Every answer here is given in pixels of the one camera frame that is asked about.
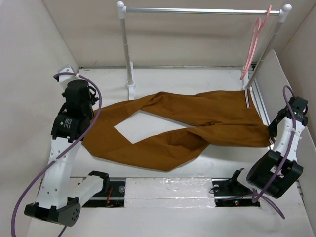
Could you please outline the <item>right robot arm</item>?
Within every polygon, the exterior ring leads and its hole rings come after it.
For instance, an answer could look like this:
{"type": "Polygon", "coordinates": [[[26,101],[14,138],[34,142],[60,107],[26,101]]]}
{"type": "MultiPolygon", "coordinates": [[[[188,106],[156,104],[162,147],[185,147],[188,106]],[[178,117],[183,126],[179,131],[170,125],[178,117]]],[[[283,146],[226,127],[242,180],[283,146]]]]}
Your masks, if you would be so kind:
{"type": "Polygon", "coordinates": [[[297,163],[296,150],[301,134],[308,123],[308,101],[292,96],[289,106],[281,109],[268,126],[275,138],[273,149],[268,150],[250,169],[246,181],[275,199],[280,198],[303,173],[297,163]]]}

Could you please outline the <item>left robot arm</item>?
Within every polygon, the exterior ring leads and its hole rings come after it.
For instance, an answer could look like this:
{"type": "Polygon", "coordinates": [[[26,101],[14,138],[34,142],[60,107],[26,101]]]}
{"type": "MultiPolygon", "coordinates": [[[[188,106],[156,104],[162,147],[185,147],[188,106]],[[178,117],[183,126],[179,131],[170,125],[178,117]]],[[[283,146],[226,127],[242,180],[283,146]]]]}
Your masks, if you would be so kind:
{"type": "Polygon", "coordinates": [[[110,179],[107,173],[92,171],[69,190],[76,154],[92,128],[92,106],[98,98],[96,89],[85,80],[69,82],[62,95],[66,101],[53,123],[49,168],[36,201],[26,205],[24,213],[42,221],[72,227],[83,205],[94,195],[104,196],[110,191],[110,179]]]}

